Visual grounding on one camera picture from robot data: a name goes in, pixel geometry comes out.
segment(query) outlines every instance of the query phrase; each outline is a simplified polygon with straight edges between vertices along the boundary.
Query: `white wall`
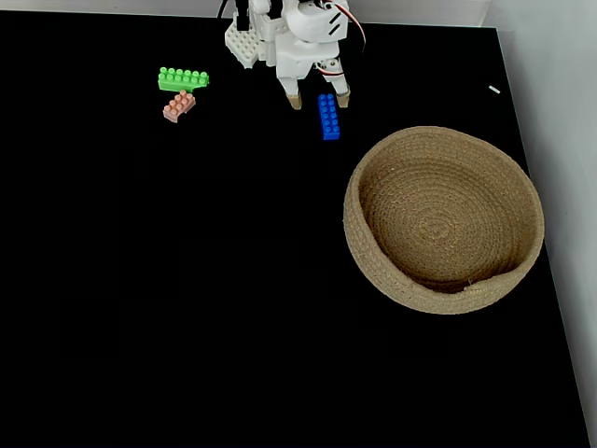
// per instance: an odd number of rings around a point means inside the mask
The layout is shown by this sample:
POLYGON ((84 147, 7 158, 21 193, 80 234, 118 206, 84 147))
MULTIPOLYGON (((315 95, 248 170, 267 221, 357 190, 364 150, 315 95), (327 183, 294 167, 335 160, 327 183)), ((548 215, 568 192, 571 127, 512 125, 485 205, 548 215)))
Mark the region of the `white wall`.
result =
POLYGON ((493 0, 484 25, 496 27, 502 43, 597 446, 597 0, 493 0))
MULTIPOLYGON (((363 22, 479 26, 491 0, 350 0, 363 22)), ((215 17, 220 0, 0 0, 0 9, 215 17)), ((232 17, 229 0, 225 17, 232 17)))

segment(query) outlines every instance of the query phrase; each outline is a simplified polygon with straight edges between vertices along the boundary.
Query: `green lego brick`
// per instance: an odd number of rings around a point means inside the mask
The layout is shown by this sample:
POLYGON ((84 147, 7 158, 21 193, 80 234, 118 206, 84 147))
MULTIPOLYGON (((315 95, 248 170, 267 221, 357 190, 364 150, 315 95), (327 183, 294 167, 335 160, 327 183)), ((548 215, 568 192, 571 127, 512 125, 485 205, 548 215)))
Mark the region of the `green lego brick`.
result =
POLYGON ((158 75, 158 84, 160 84, 160 89, 163 91, 187 91, 192 93, 193 89, 206 87, 209 84, 209 76, 205 72, 199 73, 162 67, 158 75))

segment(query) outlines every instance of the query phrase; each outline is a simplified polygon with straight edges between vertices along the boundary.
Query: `blue lego brick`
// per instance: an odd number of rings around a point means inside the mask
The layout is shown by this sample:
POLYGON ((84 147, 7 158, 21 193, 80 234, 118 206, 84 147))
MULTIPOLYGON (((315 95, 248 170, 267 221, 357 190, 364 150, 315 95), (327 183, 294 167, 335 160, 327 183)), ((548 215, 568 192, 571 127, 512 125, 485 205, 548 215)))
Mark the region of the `blue lego brick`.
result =
POLYGON ((332 93, 319 95, 319 118, 324 140, 338 140, 340 138, 340 125, 338 124, 338 110, 332 93))

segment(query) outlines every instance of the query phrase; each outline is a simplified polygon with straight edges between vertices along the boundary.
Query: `robotic arm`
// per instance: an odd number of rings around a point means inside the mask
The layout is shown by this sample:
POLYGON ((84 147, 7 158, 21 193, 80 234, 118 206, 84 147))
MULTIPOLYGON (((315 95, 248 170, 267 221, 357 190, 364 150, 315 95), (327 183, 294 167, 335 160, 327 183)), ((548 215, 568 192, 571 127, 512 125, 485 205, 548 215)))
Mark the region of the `robotic arm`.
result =
POLYGON ((347 107, 350 88, 340 64, 338 42, 347 36, 347 0, 235 0, 235 20, 226 45, 245 68, 257 60, 276 67, 276 76, 295 109, 298 81, 318 70, 347 107))

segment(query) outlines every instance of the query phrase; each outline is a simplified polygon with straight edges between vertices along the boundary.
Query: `wire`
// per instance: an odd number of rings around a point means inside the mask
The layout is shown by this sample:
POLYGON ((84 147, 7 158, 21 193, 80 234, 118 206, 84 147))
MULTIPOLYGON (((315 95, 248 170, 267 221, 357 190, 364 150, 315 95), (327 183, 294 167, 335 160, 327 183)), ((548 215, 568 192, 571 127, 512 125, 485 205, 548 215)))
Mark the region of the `wire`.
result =
POLYGON ((363 52, 364 52, 365 51, 365 45, 367 44, 367 38, 365 37, 365 31, 363 30, 363 27, 361 26, 361 24, 359 23, 359 21, 356 19, 356 17, 353 14, 351 14, 351 12, 348 9, 346 9, 345 7, 343 7, 342 5, 339 5, 337 3, 330 2, 330 1, 325 1, 324 2, 324 6, 326 7, 326 9, 329 9, 329 7, 327 7, 327 5, 330 5, 330 7, 334 6, 337 9, 339 9, 342 14, 344 14, 354 24, 356 24, 356 26, 358 26, 358 29, 361 30, 361 35, 363 35, 363 52))
POLYGON ((327 70, 323 69, 319 63, 315 63, 315 66, 322 75, 326 75, 327 77, 339 77, 340 75, 344 75, 344 72, 328 72, 327 70))
POLYGON ((226 3, 228 2, 228 0, 222 0, 222 4, 220 5, 220 10, 217 11, 217 17, 219 19, 222 18, 222 14, 224 14, 224 9, 226 9, 226 3))

